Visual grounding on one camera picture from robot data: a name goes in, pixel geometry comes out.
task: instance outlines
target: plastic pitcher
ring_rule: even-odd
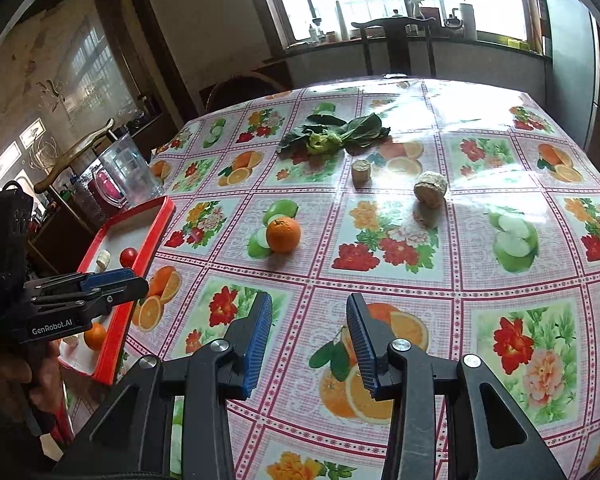
[[[131,207],[164,195],[160,181],[149,170],[129,134],[109,146],[99,159]]]

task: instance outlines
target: human hand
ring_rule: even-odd
[[[29,399],[43,412],[55,413],[62,403],[59,355],[58,345],[49,342],[36,377],[39,386],[29,391]],[[25,360],[0,350],[0,409],[15,422],[25,418],[15,388],[21,388],[20,384],[28,384],[31,380],[31,368]]]

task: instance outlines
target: wooden chair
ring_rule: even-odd
[[[206,113],[286,90],[275,79],[258,72],[237,74],[214,86],[206,100]]]
[[[433,57],[433,44],[431,43],[430,28],[435,25],[435,18],[428,20],[416,20],[406,16],[395,16],[394,18],[380,18],[366,23],[351,23],[355,28],[360,29],[360,39],[362,40],[362,49],[365,54],[365,66],[367,75],[374,75],[371,66],[371,52],[369,51],[369,41],[366,37],[366,30],[369,27],[384,28],[386,37],[386,48],[389,51],[389,67],[392,73],[403,73],[411,75],[411,57],[409,55],[410,37],[407,35],[405,27],[407,25],[419,25],[424,27],[425,41],[427,43],[427,54],[429,55],[429,69],[431,77],[436,77],[436,60]]]

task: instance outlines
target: table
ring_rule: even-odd
[[[375,112],[392,138],[357,155],[279,159],[283,132],[325,110],[344,120]],[[176,212],[148,273],[154,308],[134,317],[119,376],[143,354],[178,358],[222,336],[266,290],[274,322],[258,387],[228,403],[238,479],[380,478],[390,406],[365,396],[357,374],[344,328],[354,291],[430,354],[480,355],[569,478],[600,459],[600,174],[528,95],[335,82],[201,117],[158,151],[152,166]],[[357,158],[373,167],[358,189]],[[426,170],[450,185],[428,225],[413,195]],[[252,257],[262,255],[250,240],[282,198],[298,206],[299,247]],[[95,403],[73,396],[76,429]],[[179,400],[176,422],[181,410]],[[444,479],[440,402],[436,421]]]

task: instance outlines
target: metal screw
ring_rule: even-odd
[[[211,349],[214,352],[224,352],[229,348],[229,342],[224,339],[216,339],[211,342]]]
[[[398,352],[406,352],[411,348],[411,343],[407,339],[394,339],[391,341],[391,346]]]
[[[155,355],[145,355],[140,358],[139,363],[141,368],[153,368],[158,364],[158,358]]]
[[[462,361],[464,361],[464,364],[466,364],[469,368],[477,368],[480,366],[480,364],[482,364],[482,360],[474,354],[465,355],[464,358],[462,358]]]

